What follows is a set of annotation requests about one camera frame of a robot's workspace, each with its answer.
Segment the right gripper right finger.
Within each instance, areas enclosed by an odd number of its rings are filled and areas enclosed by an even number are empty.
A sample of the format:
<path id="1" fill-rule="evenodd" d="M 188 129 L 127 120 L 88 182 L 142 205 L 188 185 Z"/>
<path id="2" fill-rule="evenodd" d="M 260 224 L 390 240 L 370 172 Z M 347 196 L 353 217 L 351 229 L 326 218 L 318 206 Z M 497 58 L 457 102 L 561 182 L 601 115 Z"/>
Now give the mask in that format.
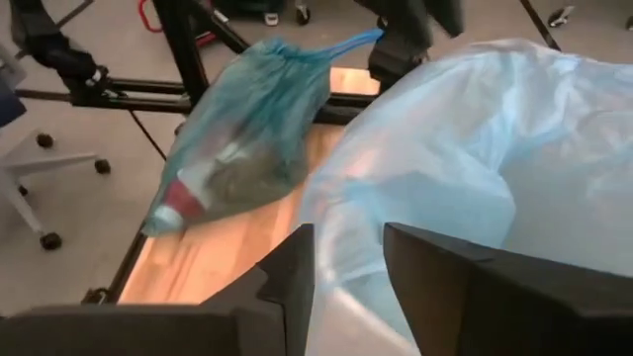
<path id="1" fill-rule="evenodd" d="M 393 222 L 384 256 L 422 356 L 633 356 L 633 278 Z"/>

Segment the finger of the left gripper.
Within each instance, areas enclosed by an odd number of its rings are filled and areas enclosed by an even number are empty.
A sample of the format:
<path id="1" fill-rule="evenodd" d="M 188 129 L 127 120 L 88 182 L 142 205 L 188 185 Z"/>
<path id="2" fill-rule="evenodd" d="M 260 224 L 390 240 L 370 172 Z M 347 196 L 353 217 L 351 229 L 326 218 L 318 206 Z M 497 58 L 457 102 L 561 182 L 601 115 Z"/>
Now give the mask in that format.
<path id="1" fill-rule="evenodd" d="M 379 82 L 379 92 L 384 93 L 427 61 L 429 55 L 426 50 L 419 50 L 398 40 L 381 39 L 370 52 L 368 70 L 371 78 Z"/>

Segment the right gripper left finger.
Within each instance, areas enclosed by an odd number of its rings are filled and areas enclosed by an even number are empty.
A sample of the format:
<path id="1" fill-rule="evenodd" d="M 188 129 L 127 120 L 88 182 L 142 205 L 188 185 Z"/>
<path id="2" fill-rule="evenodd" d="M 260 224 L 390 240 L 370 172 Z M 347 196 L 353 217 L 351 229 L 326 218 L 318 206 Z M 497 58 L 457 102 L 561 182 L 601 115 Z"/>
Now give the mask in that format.
<path id="1" fill-rule="evenodd" d="M 198 305 L 75 305 L 0 320 L 0 356 L 304 356 L 315 289 L 303 224 Z"/>

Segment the light blue bag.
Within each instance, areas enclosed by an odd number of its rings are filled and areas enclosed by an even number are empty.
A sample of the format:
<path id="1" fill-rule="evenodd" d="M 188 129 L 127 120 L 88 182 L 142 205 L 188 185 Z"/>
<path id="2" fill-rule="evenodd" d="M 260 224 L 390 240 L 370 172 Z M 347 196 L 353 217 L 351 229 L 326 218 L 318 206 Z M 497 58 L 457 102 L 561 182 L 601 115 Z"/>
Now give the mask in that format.
<path id="1" fill-rule="evenodd" d="M 410 72 L 345 129 L 305 186 L 316 286 L 413 337 L 386 223 L 633 277 L 633 63 L 524 40 Z"/>

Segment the red protein shake bottle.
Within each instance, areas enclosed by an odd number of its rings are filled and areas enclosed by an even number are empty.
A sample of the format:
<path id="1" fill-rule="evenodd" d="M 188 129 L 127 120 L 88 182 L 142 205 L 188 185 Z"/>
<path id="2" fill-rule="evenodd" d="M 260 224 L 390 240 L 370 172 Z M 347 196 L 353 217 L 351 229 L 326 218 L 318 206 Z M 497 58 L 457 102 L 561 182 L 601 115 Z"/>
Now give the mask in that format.
<path id="1" fill-rule="evenodd" d="M 215 199 L 210 186 L 214 167 L 214 163 L 198 162 L 176 171 L 149 214 L 149 234 L 181 230 L 209 209 Z"/>

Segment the teal plastic trash bag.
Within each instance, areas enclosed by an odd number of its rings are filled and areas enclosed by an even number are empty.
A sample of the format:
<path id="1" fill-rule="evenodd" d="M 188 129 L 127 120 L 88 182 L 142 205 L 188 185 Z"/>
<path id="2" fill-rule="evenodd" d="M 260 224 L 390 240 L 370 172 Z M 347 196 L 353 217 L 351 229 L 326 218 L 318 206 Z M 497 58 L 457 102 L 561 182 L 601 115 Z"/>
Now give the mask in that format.
<path id="1" fill-rule="evenodd" d="M 187 224 L 217 221 L 275 202 L 308 175 L 306 136 L 330 97 L 332 62 L 381 36 L 369 30 L 339 44 L 304 49 L 281 39 L 253 44 L 204 93 L 167 156 L 160 186 L 141 227 L 176 171 L 214 163 L 209 209 Z"/>

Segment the white wheeled office chair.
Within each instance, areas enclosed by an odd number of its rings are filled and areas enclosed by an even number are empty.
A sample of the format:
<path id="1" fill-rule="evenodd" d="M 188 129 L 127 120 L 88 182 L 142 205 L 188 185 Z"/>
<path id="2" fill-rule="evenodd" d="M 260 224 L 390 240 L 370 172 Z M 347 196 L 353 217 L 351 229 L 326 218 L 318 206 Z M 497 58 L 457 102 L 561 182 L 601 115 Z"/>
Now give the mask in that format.
<path id="1" fill-rule="evenodd" d="M 18 59 L 0 44 L 0 130 L 26 113 L 26 107 L 15 93 L 17 85 L 25 77 L 26 73 Z M 29 191 L 20 183 L 20 179 L 30 174 L 88 161 L 94 163 L 95 171 L 98 174 L 107 175 L 111 173 L 111 165 L 107 159 L 92 152 L 22 161 L 14 159 L 14 153 L 20 150 L 31 137 L 41 148 L 49 149 L 54 145 L 54 139 L 49 134 L 32 132 L 8 153 L 0 154 L 0 195 L 15 208 L 31 230 L 38 235 L 42 249 L 52 251 L 62 245 L 62 238 L 54 231 L 46 231 L 42 226 L 25 199 Z"/>

